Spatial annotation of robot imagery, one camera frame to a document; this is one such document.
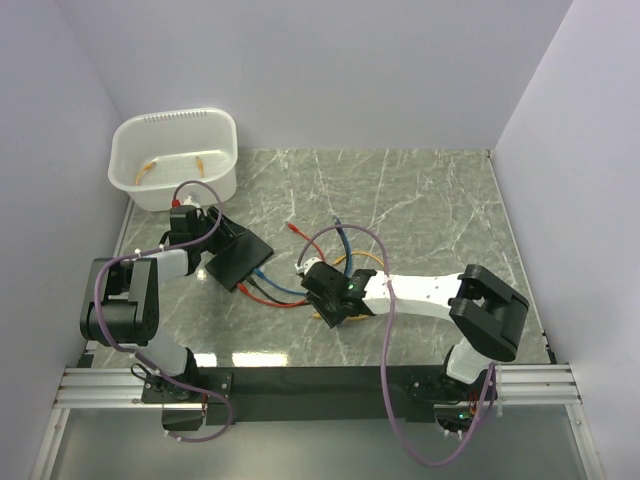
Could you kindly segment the black network switch box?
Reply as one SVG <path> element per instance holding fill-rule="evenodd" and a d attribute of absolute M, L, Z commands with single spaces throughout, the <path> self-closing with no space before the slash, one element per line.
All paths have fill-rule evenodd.
<path fill-rule="evenodd" d="M 205 265 L 205 270 L 229 292 L 274 254 L 269 244 L 244 227 L 216 231 L 208 251 L 213 258 Z"/>

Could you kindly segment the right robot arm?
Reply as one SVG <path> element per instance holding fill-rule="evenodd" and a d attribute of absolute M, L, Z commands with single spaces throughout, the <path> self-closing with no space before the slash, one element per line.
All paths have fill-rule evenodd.
<path fill-rule="evenodd" d="M 373 269 L 347 276 L 313 258 L 297 273 L 307 301 L 331 328 L 348 317 L 391 312 L 452 322 L 462 339 L 452 347 L 439 377 L 441 390 L 452 399 L 472 391 L 490 363 L 516 359 L 529 302 L 481 265 L 440 276 L 387 275 Z"/>

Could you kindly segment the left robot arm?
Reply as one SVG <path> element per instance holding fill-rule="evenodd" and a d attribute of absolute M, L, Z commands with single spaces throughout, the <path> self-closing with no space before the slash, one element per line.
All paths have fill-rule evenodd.
<path fill-rule="evenodd" d="M 207 267 L 219 283 L 239 283 L 251 239 L 249 229 L 215 207 L 174 206 L 169 230 L 156 248 L 92 261 L 79 321 L 82 336 L 132 354 L 145 383 L 177 402 L 210 398 L 194 353 L 161 331 L 160 286 L 195 273 L 205 252 L 212 255 Z"/>

